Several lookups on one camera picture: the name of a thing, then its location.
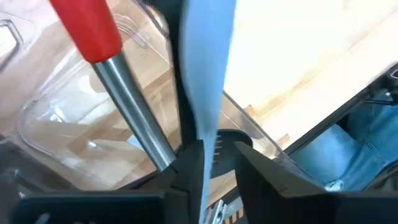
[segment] denim jeans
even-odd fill
[[[384,93],[375,100],[391,100]],[[398,159],[398,106],[363,104],[291,158],[328,190],[362,190]]]

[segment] silver metal pole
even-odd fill
[[[164,170],[173,162],[175,154],[129,69],[123,52],[92,66],[156,168]]]

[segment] clear plastic container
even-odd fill
[[[176,149],[181,139],[167,41],[132,1],[108,4],[122,34],[127,60],[170,145]],[[91,66],[82,59],[61,23],[54,21],[25,57],[0,74],[0,78],[9,78],[11,70],[25,74],[30,70],[41,80],[40,84],[35,81],[35,91],[15,90],[19,101],[25,99],[24,105],[16,105],[0,119],[14,124],[2,130],[6,137],[0,142],[0,153],[6,146],[17,152],[13,155],[16,162],[0,170],[17,174],[14,182],[8,182],[13,183],[9,189],[17,186],[20,196],[59,189],[114,190],[155,171]],[[42,49],[43,40],[51,39],[50,34],[56,41],[49,41]],[[13,81],[24,79],[19,75]],[[247,132],[256,150],[270,158],[278,157],[288,169],[301,172],[230,97],[225,95],[222,100],[220,129]],[[32,161],[31,166],[24,166],[25,161]],[[233,171],[212,179],[208,203],[235,186]]]

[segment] wooden surface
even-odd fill
[[[123,34],[124,50],[176,148],[180,138],[166,41],[130,1],[108,3],[148,35],[141,45],[136,36]],[[0,4],[0,19],[14,19],[26,42],[19,61],[0,74],[0,91],[7,95],[0,99],[1,133],[16,131],[23,105],[36,98],[20,128],[42,151],[24,149],[77,187],[115,189],[153,171],[146,154],[126,142],[134,133],[73,49],[48,2],[18,4],[22,1]],[[396,0],[238,1],[225,90],[286,148],[396,61],[397,6]],[[46,18],[39,12],[47,12]],[[220,127],[245,130],[258,138],[255,149],[275,156],[275,148],[226,98]],[[235,185],[233,172],[212,180],[209,203]]]

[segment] red cap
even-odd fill
[[[105,0],[50,0],[80,53],[89,63],[122,50],[122,39]]]

